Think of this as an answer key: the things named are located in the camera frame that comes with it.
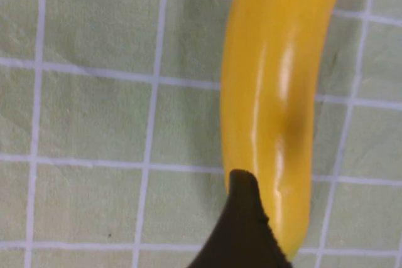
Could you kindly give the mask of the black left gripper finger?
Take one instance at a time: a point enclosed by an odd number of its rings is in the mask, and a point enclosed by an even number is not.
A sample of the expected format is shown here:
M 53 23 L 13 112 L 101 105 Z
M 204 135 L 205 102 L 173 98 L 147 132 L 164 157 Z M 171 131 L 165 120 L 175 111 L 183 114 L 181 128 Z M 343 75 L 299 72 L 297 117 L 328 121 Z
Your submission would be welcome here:
M 268 221 L 256 177 L 243 169 L 232 170 L 224 209 L 189 268 L 291 267 Z

